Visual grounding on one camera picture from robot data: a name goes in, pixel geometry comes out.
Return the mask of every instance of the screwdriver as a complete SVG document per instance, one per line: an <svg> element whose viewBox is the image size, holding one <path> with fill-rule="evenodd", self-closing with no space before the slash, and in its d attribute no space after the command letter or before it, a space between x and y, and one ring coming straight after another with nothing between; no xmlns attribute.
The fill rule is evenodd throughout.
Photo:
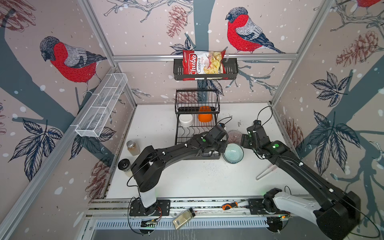
<svg viewBox="0 0 384 240"><path fill-rule="evenodd" d="M230 203L226 203L226 204L222 205L221 208L222 208L223 210L228 210L228 209L231 209L231 208L233 208L233 207L237 207L238 204L241 203L241 202L230 202Z"/></svg>

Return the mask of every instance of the silver lid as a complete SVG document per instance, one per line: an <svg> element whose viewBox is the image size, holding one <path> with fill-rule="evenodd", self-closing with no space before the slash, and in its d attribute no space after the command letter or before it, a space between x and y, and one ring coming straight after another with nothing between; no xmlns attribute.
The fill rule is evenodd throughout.
<svg viewBox="0 0 384 240"><path fill-rule="evenodd" d="M128 148L133 147L133 145L135 145L135 142L134 142L134 141L129 140L129 141L127 142L127 147L128 147Z"/></svg>

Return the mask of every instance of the white bowl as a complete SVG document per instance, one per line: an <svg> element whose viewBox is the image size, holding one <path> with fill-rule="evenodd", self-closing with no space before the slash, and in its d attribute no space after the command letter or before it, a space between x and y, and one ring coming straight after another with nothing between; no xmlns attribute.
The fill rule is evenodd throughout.
<svg viewBox="0 0 384 240"><path fill-rule="evenodd" d="M193 115L192 114L180 114L179 123L182 127L190 127L193 124Z"/></svg>

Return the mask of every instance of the orange cup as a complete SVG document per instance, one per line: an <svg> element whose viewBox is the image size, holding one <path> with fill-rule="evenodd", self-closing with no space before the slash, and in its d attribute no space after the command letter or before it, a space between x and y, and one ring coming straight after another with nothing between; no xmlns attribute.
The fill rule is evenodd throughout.
<svg viewBox="0 0 384 240"><path fill-rule="evenodd" d="M199 112L210 112L211 107L209 106L202 106L199 108ZM197 118L200 122L210 122L212 121L212 114L198 114Z"/></svg>

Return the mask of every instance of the bird head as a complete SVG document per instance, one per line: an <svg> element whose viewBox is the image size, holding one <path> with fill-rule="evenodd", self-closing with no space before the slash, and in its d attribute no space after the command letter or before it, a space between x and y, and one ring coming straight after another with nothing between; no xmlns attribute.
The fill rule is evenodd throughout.
<svg viewBox="0 0 384 240"><path fill-rule="evenodd" d="M225 20L228 20L230 23L233 23L236 18L240 15L248 15L248 11L243 7L232 8L227 14Z"/></svg>
<svg viewBox="0 0 384 240"><path fill-rule="evenodd" d="M51 61L56 60L53 48L59 42L60 41L53 36L48 36L42 40L42 42L40 43L40 51L44 61L47 61L48 59Z"/></svg>

